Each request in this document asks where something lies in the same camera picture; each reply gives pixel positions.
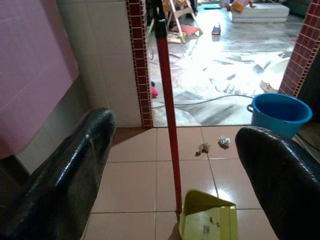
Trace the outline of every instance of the white mattress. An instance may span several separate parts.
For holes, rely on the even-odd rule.
[[[285,23],[287,18],[230,18],[232,23]]]
[[[266,18],[287,18],[289,8],[280,3],[254,3],[255,8],[246,6],[241,14],[230,12],[233,19],[266,19]]]

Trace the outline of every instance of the yellow dustpan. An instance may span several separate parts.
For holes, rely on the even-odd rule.
[[[237,240],[236,205],[198,190],[189,190],[179,219],[183,240]]]
[[[235,204],[205,192],[190,190],[185,195],[182,210],[179,151],[175,107],[170,74],[165,13],[162,0],[153,0],[155,37],[168,122],[171,158],[174,176],[176,213],[183,240],[237,240],[238,224]]]

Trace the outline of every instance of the red tile border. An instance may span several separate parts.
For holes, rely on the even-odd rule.
[[[150,129],[153,128],[153,116],[146,45],[147,16],[144,10],[146,8],[145,0],[125,0],[125,5],[130,29],[141,123],[144,128]]]
[[[320,0],[312,0],[279,93],[297,97],[320,46]]]

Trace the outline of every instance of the slipper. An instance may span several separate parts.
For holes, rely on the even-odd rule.
[[[220,28],[220,22],[217,22],[212,30],[212,35],[220,35],[221,28]]]

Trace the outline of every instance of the blue bucket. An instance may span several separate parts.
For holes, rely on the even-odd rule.
[[[307,104],[280,93],[257,95],[248,110],[253,112],[253,126],[270,129],[288,138],[293,138],[312,117],[312,111]]]

